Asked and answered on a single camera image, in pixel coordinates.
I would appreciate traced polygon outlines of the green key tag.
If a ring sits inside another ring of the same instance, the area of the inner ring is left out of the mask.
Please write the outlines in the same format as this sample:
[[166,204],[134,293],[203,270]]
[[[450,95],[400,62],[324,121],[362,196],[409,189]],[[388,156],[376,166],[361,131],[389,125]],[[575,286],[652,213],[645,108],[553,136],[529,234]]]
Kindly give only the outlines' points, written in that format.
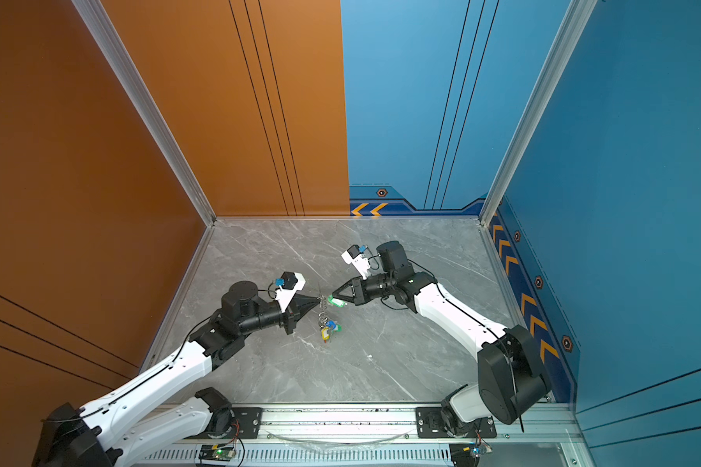
[[330,295],[327,297],[327,302],[330,305],[334,305],[334,307],[346,307],[348,303],[346,301],[343,301],[341,299],[335,298],[334,296]]

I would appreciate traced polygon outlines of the grey metal key holder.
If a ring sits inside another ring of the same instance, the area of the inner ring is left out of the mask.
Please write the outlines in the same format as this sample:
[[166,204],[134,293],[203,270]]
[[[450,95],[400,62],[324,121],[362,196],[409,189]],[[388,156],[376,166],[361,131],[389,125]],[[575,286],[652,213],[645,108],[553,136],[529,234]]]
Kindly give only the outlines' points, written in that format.
[[[326,325],[326,323],[327,323],[329,320],[333,320],[333,321],[339,323],[338,321],[336,321],[336,320],[334,320],[333,318],[331,318],[330,315],[328,314],[329,307],[334,307],[334,305],[330,305],[330,304],[327,302],[327,297],[325,297],[325,298],[322,299],[322,302],[321,302],[321,311],[319,312],[319,315],[317,316],[317,326],[319,327],[319,331],[320,331],[322,328],[326,328],[325,325]],[[337,334],[337,333],[339,333],[339,332],[331,332],[331,331],[330,331],[330,339],[332,338],[332,336],[333,336],[334,334]]]

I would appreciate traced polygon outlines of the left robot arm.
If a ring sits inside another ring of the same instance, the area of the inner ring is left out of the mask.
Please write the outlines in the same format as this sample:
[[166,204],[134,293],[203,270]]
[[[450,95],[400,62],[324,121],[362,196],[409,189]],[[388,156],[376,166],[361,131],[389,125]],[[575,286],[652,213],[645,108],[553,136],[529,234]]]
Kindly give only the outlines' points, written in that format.
[[132,466],[190,436],[228,431],[231,403],[213,388],[167,412],[153,412],[236,355],[251,334],[272,326],[292,334],[321,304],[321,298],[302,294],[304,285],[300,277],[267,301],[255,283],[233,284],[211,317],[157,365],[79,409],[64,404],[52,411],[43,422],[33,465]]

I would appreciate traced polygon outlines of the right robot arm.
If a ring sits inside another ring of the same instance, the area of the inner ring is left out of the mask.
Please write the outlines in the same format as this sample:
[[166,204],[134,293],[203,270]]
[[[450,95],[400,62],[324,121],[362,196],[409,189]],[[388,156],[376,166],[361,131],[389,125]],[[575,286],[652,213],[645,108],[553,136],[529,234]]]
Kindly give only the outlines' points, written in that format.
[[450,393],[441,402],[446,432],[469,435],[475,423],[494,418],[520,422],[523,414],[552,392],[537,340],[523,326],[506,327],[449,293],[428,269],[408,258],[399,241],[388,241],[368,257],[353,244],[341,255],[358,272],[331,293],[331,299],[366,305],[389,298],[442,328],[477,364],[477,382]]

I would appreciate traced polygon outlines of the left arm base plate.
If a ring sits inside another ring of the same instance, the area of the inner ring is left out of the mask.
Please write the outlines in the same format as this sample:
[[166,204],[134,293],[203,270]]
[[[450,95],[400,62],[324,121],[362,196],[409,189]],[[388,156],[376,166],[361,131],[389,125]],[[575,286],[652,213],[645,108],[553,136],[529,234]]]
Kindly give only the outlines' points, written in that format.
[[262,416],[263,409],[260,407],[236,407],[221,411],[203,432],[188,437],[188,440],[254,440],[258,438]]

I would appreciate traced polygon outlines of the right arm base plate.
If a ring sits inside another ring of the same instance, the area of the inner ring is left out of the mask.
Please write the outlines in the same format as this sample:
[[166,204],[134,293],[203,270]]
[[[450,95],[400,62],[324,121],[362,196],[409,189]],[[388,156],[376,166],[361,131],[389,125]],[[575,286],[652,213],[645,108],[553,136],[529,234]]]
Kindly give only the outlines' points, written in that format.
[[495,439],[498,435],[492,418],[463,422],[451,409],[440,406],[414,410],[418,436],[422,439],[467,438]]

